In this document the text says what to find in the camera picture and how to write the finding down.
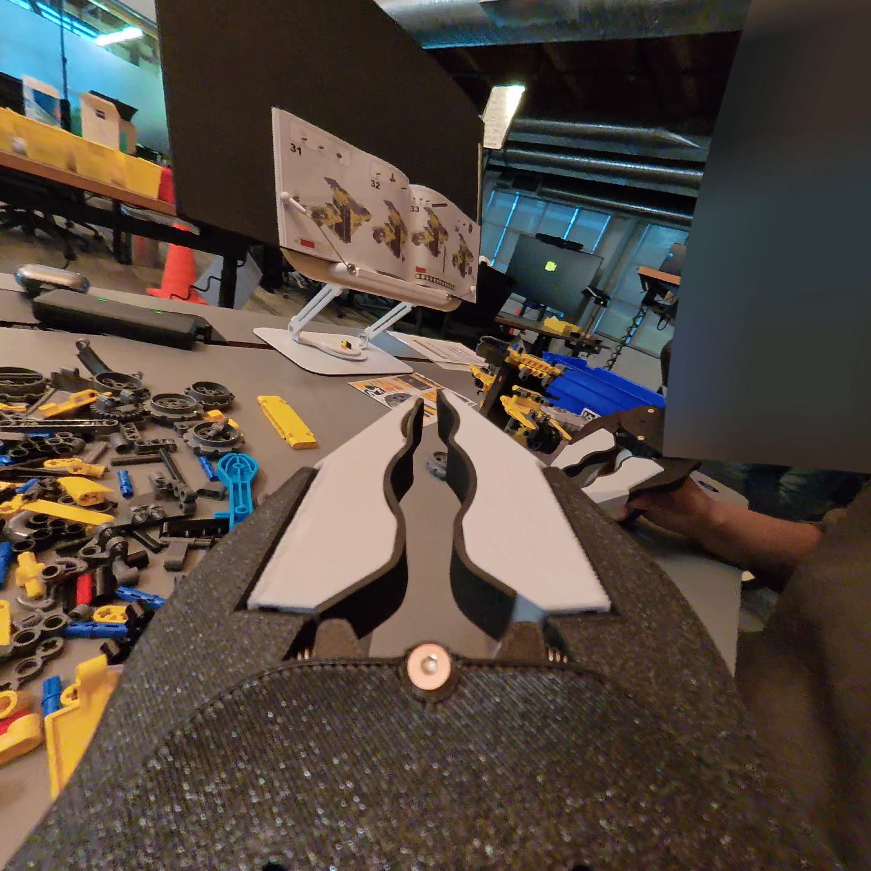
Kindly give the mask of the row of yellow bins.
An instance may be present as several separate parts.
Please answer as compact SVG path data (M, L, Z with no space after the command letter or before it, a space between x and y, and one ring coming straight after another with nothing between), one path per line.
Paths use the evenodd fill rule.
M157 199L162 168L118 149L1 109L1 150Z

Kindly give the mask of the yellow black sticker sheet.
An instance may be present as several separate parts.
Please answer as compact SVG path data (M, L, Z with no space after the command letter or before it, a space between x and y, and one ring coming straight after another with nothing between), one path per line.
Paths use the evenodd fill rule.
M399 407L407 401L421 399L424 426L436 421L436 396L445 388L439 382L417 372L369 377L350 382L349 386L386 408Z

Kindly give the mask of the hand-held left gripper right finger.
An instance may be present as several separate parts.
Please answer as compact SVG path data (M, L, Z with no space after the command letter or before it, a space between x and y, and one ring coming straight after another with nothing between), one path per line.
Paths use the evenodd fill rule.
M609 613L545 466L452 391L436 407L445 480L459 501L450 587L461 613L494 640L517 623Z

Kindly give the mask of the white light panel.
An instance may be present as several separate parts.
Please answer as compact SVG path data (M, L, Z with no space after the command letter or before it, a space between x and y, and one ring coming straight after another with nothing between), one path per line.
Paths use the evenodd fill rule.
M520 83L499 84L491 88L482 115L486 151L503 149L525 91L525 85Z

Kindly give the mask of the light blue toy piece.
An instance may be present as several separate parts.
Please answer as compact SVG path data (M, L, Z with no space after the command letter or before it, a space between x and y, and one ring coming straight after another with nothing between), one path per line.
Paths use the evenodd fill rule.
M232 531L255 511L253 483L259 464L248 454L229 453L218 462L216 471L226 488L228 509L216 513L214 518L226 520L227 530Z

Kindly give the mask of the large black board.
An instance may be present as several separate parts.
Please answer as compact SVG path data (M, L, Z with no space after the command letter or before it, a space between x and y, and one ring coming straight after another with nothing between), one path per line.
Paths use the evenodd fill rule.
M478 212L473 102L375 2L158 1L177 216L279 241L273 108Z

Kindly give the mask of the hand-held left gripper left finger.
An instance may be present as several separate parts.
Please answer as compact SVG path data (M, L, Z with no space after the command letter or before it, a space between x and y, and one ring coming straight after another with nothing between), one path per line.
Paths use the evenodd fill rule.
M316 625L346 620L367 637L408 586L401 499L414 482L422 399L408 399L315 466L305 494L246 600Z

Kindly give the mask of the black power brick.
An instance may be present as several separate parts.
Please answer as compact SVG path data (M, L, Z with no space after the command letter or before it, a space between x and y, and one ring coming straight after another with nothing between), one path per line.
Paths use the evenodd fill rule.
M209 321L196 315L141 308L64 289L44 292L30 304L38 323L68 333L110 335L183 350L197 343L226 343Z

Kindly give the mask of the person's right hand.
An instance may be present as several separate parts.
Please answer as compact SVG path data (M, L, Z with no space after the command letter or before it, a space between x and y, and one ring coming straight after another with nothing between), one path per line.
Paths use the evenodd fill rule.
M732 507L713 499L696 481L686 478L672 489L644 489L631 494L617 520L628 523L631 518L643 517L670 533L703 544L722 525Z

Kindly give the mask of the grey oval device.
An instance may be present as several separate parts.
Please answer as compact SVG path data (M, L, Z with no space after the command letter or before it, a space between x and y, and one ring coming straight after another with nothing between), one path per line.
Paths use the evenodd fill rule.
M91 283L83 275L64 268L25 264L14 274L16 284L29 299L54 290L87 294Z

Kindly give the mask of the building instruction booklet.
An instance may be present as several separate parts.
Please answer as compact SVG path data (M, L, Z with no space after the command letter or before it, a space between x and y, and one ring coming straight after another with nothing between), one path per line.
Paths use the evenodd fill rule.
M279 247L306 277L426 308L475 302L481 228L439 191L274 107Z

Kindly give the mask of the blue plastic bin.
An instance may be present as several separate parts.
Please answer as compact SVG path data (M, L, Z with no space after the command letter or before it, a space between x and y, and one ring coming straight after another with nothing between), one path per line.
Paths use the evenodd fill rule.
M579 357L544 352L543 359L563 367L563 375L547 389L554 405L591 419L640 406L665 407L665 398L603 367L593 367Z

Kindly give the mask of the dark workbench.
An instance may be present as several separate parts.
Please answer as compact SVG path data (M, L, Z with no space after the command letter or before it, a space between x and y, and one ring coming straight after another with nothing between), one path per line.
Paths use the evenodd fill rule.
M599 354L602 350L602 340L582 332L576 325L555 318L533 321L517 315L499 313L495 317L495 324L519 333L534 333L536 338L531 345L531 354L536 356L549 353L550 343L555 340L564 342L575 357L580 354Z

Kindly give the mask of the white printed paper sheet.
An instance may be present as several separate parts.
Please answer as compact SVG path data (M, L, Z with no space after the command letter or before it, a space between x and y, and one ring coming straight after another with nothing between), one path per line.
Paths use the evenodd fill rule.
M395 331L388 331L387 335L442 369L466 371L471 367L481 368L487 365L482 357L462 343L452 343Z

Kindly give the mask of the dark toothed toy wheel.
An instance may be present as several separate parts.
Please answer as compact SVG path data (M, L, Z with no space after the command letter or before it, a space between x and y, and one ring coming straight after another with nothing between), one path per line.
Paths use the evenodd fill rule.
M241 452L245 445L239 427L228 419L203 420L187 427L181 437L195 455L210 461Z

